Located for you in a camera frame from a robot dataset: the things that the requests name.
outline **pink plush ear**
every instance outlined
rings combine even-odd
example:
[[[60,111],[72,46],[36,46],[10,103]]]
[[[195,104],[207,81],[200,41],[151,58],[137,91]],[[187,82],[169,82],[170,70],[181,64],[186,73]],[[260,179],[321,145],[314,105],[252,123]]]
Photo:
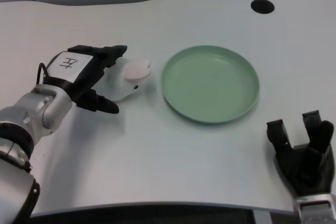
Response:
[[[150,62],[146,59],[132,60],[126,65],[125,79],[129,82],[141,81],[151,74]]]

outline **floor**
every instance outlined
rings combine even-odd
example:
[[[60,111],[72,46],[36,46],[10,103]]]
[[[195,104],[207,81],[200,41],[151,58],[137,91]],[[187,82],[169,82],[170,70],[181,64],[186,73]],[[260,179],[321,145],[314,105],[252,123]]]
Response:
[[[271,214],[269,218],[267,212],[259,212],[259,214],[255,214],[255,219],[254,212],[245,209],[195,205],[143,205],[89,209],[40,216],[31,218],[28,223],[299,224],[294,216]]]

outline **plate rim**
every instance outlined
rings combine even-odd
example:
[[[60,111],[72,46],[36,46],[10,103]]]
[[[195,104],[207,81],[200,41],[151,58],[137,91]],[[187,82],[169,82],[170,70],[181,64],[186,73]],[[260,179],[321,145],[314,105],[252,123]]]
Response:
[[[239,55],[240,57],[242,57],[251,67],[252,71],[254,72],[256,78],[257,78],[257,95],[254,99],[254,101],[251,103],[251,105],[246,109],[244,110],[242,113],[230,118],[230,119],[227,119],[227,120],[219,120],[219,121],[203,121],[203,120],[200,120],[200,119],[196,119],[196,118],[193,118],[189,115],[186,115],[182,112],[180,112],[179,110],[177,110],[173,105],[172,103],[168,100],[168,98],[166,97],[165,95],[165,92],[164,92],[164,85],[163,85],[163,76],[164,76],[164,73],[166,71],[166,68],[168,66],[168,63],[176,56],[178,55],[180,52],[183,52],[183,51],[186,51],[186,50],[189,50],[189,49],[192,49],[192,48],[195,48],[195,47],[216,47],[216,48],[220,48],[220,49],[226,49],[226,50],[229,50],[231,52],[234,52],[235,54]],[[225,48],[225,47],[221,47],[221,46],[214,46],[214,45],[198,45],[198,46],[193,46],[193,47],[188,47],[188,48],[185,48],[185,49],[182,49],[180,51],[178,51],[177,53],[175,53],[172,57],[170,57],[168,59],[168,61],[165,63],[164,67],[163,67],[163,71],[161,73],[161,80],[160,80],[160,86],[161,86],[161,92],[163,94],[163,97],[164,97],[164,100],[169,104],[169,106],[174,110],[176,111],[178,114],[190,119],[190,120],[193,120],[193,121],[196,121],[196,122],[201,122],[201,123],[208,123],[208,124],[216,124],[216,123],[226,123],[226,122],[230,122],[230,121],[233,121],[235,119],[238,119],[239,117],[243,116],[244,114],[246,114],[247,112],[249,112],[255,105],[256,103],[259,101],[259,96],[260,96],[260,80],[259,80],[259,76],[258,76],[258,73],[256,71],[256,69],[253,67],[253,65],[245,58],[243,57],[242,55],[238,54],[237,52],[231,50],[231,49],[228,49],[228,48]]]

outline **green plate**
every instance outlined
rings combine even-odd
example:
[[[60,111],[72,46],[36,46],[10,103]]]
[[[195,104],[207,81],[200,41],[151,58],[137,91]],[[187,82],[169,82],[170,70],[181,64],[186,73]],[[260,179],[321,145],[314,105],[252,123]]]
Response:
[[[222,123],[249,111],[259,96],[259,79],[239,54],[197,46],[173,56],[162,73],[166,101],[187,118]]]

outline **white plush toy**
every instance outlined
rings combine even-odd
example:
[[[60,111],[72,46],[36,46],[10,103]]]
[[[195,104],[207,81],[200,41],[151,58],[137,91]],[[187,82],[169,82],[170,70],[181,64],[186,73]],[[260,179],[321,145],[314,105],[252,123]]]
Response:
[[[120,57],[107,74],[107,85],[110,90],[106,96],[112,101],[119,101],[136,92],[145,84],[151,74],[150,62],[147,59],[130,60]]]

